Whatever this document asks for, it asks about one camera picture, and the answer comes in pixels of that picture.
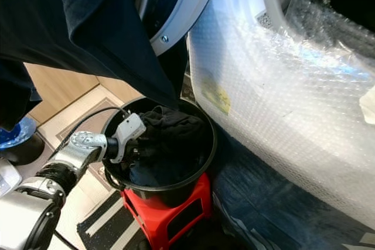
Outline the black garment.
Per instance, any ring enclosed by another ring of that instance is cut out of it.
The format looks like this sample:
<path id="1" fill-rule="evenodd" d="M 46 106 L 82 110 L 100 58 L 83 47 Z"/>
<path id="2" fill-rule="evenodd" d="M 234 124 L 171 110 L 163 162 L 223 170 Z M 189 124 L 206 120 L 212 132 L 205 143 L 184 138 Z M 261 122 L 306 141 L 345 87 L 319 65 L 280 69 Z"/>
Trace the black garment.
<path id="1" fill-rule="evenodd" d="M 190 177 L 201 161 L 199 142 L 206 134 L 204 122 L 163 106 L 156 106 L 139 117 L 146 131 L 138 139 L 150 140 L 150 157 L 142 161 L 169 161 L 179 168 L 181 181 Z"/>

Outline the grey bordered floor mat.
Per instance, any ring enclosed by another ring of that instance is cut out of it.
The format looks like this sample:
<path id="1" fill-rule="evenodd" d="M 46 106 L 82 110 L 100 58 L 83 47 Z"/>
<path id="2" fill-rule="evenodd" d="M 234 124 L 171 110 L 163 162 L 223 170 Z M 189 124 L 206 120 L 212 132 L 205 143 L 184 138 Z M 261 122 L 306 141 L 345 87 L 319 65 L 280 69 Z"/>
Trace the grey bordered floor mat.
<path id="1" fill-rule="evenodd" d="M 75 127 L 75 124 L 94 111 L 107 107 L 121 107 L 124 103 L 117 98 L 111 97 L 83 97 L 72 103 L 62 112 L 49 119 L 39 132 L 45 136 L 51 146 L 58 146 L 65 136 Z M 86 119 L 77 130 L 100 133 L 105 128 L 107 121 L 115 114 L 113 109 L 103 111 L 93 117 Z"/>

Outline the red plastic stool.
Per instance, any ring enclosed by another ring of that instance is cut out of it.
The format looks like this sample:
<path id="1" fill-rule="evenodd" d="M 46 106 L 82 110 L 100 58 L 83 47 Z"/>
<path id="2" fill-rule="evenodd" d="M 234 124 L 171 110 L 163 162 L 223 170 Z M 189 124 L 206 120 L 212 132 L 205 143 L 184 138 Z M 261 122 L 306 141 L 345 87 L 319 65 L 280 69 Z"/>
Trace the red plastic stool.
<path id="1" fill-rule="evenodd" d="M 121 191 L 124 207 L 145 234 L 153 250 L 176 248 L 177 242 L 201 221 L 212 217 L 209 177 L 166 191 Z"/>

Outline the black round bucket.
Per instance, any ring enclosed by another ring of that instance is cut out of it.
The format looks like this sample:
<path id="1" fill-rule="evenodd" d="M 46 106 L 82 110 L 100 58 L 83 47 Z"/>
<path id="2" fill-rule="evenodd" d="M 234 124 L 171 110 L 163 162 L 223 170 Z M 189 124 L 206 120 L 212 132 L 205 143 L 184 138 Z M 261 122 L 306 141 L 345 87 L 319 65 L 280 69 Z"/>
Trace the black round bucket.
<path id="1" fill-rule="evenodd" d="M 150 98 L 137 98 L 136 100 L 127 103 L 125 106 L 123 106 L 123 109 L 125 111 L 124 113 L 117 112 L 109 119 L 103 130 L 104 134 L 107 136 L 115 135 L 116 127 L 125 119 L 125 117 L 129 116 L 130 114 L 139 115 L 143 112 L 148 112 L 156 106 L 161 105 L 158 105 L 157 102 L 153 102 L 152 100 L 150 100 Z M 214 128 L 213 121 L 206 115 L 206 113 L 204 113 L 201 108 L 186 100 L 180 100 L 179 107 L 174 110 L 198 117 L 206 125 L 206 134 L 199 142 L 199 148 L 201 148 L 202 157 L 195 172 L 191 174 L 190 177 L 185 178 L 179 183 L 169 186 L 150 187 L 131 183 L 131 181 L 129 180 L 129 167 L 131 167 L 133 163 L 123 163 L 118 166 L 112 165 L 110 167 L 104 166 L 105 180 L 110 184 L 110 186 L 121 191 L 131 188 L 142 191 L 166 191 L 168 189 L 175 189 L 193 182 L 202 173 L 208 170 L 208 167 L 214 159 L 214 155 L 217 150 L 217 134 Z"/>

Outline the black white striped rug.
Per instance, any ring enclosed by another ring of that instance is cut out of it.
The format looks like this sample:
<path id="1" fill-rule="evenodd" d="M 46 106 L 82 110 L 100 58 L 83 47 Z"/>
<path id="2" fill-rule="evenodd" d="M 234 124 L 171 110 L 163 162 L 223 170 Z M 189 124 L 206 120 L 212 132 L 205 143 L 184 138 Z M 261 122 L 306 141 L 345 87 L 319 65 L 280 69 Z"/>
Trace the black white striped rug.
<path id="1" fill-rule="evenodd" d="M 143 250 L 148 245 L 118 191 L 77 224 L 77 233 L 86 250 Z"/>

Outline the light wooden cabinet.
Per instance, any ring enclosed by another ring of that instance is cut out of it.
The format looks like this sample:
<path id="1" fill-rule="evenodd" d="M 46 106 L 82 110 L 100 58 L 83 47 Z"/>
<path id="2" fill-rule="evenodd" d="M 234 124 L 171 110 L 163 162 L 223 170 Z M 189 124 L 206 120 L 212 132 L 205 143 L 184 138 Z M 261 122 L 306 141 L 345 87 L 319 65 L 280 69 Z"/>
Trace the light wooden cabinet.
<path id="1" fill-rule="evenodd" d="M 25 64 L 42 102 L 30 112 L 30 117 L 42 124 L 86 93 L 101 85 L 123 102 L 129 102 L 140 93 L 124 81 L 92 76 L 75 71 L 58 70 L 37 64 Z"/>

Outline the yellow green sticker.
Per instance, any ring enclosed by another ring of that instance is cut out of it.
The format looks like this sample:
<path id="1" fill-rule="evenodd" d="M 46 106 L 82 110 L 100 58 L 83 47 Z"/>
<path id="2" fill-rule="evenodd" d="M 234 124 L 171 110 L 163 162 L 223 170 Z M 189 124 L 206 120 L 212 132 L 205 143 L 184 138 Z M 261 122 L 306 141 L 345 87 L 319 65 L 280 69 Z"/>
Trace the yellow green sticker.
<path id="1" fill-rule="evenodd" d="M 223 112 L 225 115 L 230 113 L 230 97 L 213 78 L 201 79 L 200 85 L 201 95 L 203 95 L 209 101 L 209 103 L 214 105 L 218 111 Z"/>

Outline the blue bin bag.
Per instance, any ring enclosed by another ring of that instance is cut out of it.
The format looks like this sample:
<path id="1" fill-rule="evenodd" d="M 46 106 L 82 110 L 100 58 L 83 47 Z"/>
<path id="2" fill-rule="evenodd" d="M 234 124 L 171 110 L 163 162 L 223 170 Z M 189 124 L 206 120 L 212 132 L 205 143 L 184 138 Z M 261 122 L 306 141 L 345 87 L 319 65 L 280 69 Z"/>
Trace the blue bin bag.
<path id="1" fill-rule="evenodd" d="M 0 128 L 0 150 L 21 145 L 35 134 L 36 128 L 37 122 L 32 117 L 23 117 L 10 131 Z"/>

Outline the black trash bin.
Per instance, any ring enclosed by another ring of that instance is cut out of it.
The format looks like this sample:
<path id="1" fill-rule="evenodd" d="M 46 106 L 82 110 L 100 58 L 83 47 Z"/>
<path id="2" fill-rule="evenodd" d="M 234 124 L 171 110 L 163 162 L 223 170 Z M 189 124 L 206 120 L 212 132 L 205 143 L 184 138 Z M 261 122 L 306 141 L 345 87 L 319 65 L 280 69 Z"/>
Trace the black trash bin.
<path id="1" fill-rule="evenodd" d="M 32 162 L 32 156 L 34 154 L 34 150 L 38 145 L 35 145 L 34 135 L 21 145 L 13 146 L 12 148 L 0 150 L 0 156 L 4 159 L 8 159 L 9 162 L 19 163 L 21 164 L 28 164 Z"/>

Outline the white bathroom scale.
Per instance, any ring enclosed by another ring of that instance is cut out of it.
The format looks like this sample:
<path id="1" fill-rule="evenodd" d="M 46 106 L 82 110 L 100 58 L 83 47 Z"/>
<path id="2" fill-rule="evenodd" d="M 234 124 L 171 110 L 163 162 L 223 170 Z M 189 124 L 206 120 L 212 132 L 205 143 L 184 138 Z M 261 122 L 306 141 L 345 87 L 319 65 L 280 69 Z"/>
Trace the white bathroom scale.
<path id="1" fill-rule="evenodd" d="M 22 183 L 22 176 L 7 159 L 0 159 L 0 197 L 14 191 Z"/>

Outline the dark hanging garment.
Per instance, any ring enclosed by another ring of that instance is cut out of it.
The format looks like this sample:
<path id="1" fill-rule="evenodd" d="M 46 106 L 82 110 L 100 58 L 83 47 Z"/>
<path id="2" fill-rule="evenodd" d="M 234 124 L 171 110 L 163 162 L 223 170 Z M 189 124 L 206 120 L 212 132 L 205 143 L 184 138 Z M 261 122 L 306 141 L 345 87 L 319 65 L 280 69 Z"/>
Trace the dark hanging garment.
<path id="1" fill-rule="evenodd" d="M 179 103 L 134 0 L 0 0 L 3 129 L 41 101 L 27 63 L 117 78 L 163 106 Z"/>

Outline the dark blue floor cloth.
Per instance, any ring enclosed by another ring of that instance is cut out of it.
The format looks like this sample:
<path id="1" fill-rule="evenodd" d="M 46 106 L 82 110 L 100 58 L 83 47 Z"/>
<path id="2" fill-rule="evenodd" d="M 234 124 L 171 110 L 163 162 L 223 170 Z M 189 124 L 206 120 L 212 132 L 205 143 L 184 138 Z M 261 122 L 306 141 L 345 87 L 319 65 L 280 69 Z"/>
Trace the dark blue floor cloth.
<path id="1" fill-rule="evenodd" d="M 226 228 L 254 250 L 375 250 L 375 230 L 303 190 L 217 130 L 209 167 Z"/>

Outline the white foam piece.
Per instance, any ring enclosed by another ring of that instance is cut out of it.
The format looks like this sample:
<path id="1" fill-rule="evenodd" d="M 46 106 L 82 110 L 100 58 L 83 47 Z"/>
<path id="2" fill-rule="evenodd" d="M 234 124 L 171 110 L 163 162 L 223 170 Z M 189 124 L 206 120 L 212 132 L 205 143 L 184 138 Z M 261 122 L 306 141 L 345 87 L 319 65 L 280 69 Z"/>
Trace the white foam piece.
<path id="1" fill-rule="evenodd" d="M 359 98 L 359 105 L 364 121 L 375 125 L 375 85 Z"/>

